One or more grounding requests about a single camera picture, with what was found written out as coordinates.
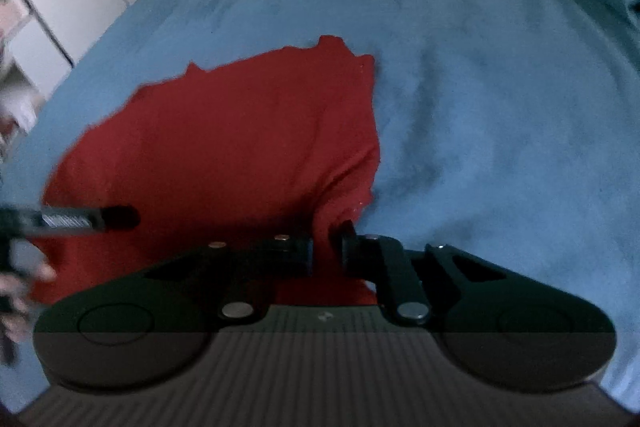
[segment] circular pad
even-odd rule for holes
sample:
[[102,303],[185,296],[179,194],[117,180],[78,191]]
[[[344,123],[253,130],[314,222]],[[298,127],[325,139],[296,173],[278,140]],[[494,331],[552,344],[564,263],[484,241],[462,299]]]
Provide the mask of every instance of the circular pad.
[[596,306],[540,285],[470,289],[445,318],[442,338],[467,370],[529,393],[566,389],[596,375],[616,335]]
[[40,316],[33,342],[56,383],[117,391],[180,371],[208,338],[192,301],[168,283],[133,277],[58,302]]

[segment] blue bedsheet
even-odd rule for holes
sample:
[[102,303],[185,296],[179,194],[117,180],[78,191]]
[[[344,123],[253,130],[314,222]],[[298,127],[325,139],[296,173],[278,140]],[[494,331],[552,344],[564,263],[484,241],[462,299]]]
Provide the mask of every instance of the blue bedsheet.
[[[376,57],[382,163],[359,229],[593,301],[619,333],[604,388],[640,409],[639,38],[593,0],[139,0],[47,103],[3,201],[37,204],[65,150],[140,84],[322,34]],[[30,344],[20,355],[0,370],[14,410],[45,385]]]

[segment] gray striped surface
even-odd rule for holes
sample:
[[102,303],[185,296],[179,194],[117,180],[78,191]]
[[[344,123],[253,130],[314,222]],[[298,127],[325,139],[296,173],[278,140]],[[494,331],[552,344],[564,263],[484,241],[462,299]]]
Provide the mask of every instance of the gray striped surface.
[[376,307],[273,307],[257,327],[219,333],[173,380],[125,396],[52,387],[20,415],[28,427],[622,427],[629,417],[593,384],[547,395],[489,386]]

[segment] red towel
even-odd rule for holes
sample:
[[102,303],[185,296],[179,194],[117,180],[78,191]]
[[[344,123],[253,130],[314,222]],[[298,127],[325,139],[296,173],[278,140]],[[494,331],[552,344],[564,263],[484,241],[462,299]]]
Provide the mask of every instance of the red towel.
[[374,303],[340,277],[328,233],[369,203],[380,150],[371,107],[374,59],[341,39],[286,47],[213,71],[141,87],[89,129],[52,176],[43,204],[132,204],[132,232],[36,241],[58,278],[31,297],[51,304],[210,241],[241,245],[310,232],[313,279],[278,301]]

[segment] human hand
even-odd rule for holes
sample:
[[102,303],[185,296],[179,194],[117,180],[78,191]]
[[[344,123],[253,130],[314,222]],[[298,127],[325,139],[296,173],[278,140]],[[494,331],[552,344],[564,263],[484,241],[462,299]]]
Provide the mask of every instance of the human hand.
[[56,272],[46,262],[39,264],[32,273],[0,273],[0,298],[7,298],[11,312],[0,315],[5,334],[14,343],[20,343],[29,334],[33,303],[26,293],[34,280],[51,282]]

